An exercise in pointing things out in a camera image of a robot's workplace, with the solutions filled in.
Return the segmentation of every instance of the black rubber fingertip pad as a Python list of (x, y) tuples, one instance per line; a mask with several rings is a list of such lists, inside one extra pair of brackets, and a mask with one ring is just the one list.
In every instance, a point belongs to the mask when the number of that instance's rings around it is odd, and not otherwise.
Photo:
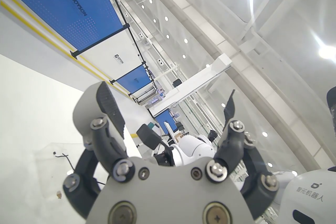
[(101, 111), (107, 114), (111, 122), (124, 139), (125, 120), (121, 115), (117, 102), (115, 101), (106, 82), (102, 82), (96, 94), (97, 103)]
[(234, 101), (233, 101), (233, 94), (235, 92), (235, 89), (233, 89), (229, 100), (227, 102), (227, 105), (224, 108), (224, 116), (225, 116), (225, 127), (228, 124), (228, 121), (234, 117), (235, 113), (235, 107), (234, 107)]

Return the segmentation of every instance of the black cable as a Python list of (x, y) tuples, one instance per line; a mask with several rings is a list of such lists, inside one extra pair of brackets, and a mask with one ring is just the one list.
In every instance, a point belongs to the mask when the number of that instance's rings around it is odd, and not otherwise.
[(72, 164), (71, 164), (71, 161), (70, 161), (69, 158), (67, 157), (68, 155), (65, 155), (64, 153), (62, 153), (62, 156), (56, 156), (56, 152), (54, 152), (53, 154), (54, 154), (54, 156), (55, 156), (56, 158), (66, 158), (67, 161), (69, 162), (71, 168), (72, 168), (72, 171), (75, 172), (75, 169), (74, 169), (74, 167), (73, 167)]

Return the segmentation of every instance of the joyson logo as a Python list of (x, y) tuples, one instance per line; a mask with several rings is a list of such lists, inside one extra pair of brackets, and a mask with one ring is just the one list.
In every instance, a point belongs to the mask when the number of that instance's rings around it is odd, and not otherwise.
[(87, 16), (85, 10), (83, 9), (83, 7), (80, 5), (80, 3), (77, 0), (72, 0), (73, 3), (77, 6), (77, 8), (79, 9), (79, 11), (84, 15)]

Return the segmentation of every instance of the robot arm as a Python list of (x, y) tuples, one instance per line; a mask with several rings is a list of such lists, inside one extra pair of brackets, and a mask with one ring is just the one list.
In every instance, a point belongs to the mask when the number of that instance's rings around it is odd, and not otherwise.
[[(236, 93), (230, 96), (232, 104), (238, 103)], [(68, 200), (87, 224), (170, 224), (177, 219), (179, 223), (254, 223), (271, 204), (279, 185), (236, 118), (234, 105), (229, 107), (231, 117), (213, 158), (163, 167), (127, 157), (125, 122), (107, 84), (90, 86), (73, 113), (86, 149), (75, 172), (65, 179)], [(171, 166), (176, 164), (172, 153), (168, 147), (165, 155)], [(239, 191), (228, 175), (241, 159), (249, 181)], [(110, 175), (101, 191), (93, 178), (98, 161)], [(158, 200), (163, 185), (167, 190)], [(190, 202), (192, 206), (181, 205)]]

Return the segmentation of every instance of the white wall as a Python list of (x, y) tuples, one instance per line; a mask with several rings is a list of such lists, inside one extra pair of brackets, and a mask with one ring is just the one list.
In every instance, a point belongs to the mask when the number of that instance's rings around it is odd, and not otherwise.
[(46, 45), (43, 38), (21, 24), (3, 7), (0, 7), (0, 31), (1, 55), (81, 91), (99, 81)]
[(82, 92), (0, 55), (2, 223), (84, 223), (68, 205), (62, 181), (83, 151), (72, 123)]

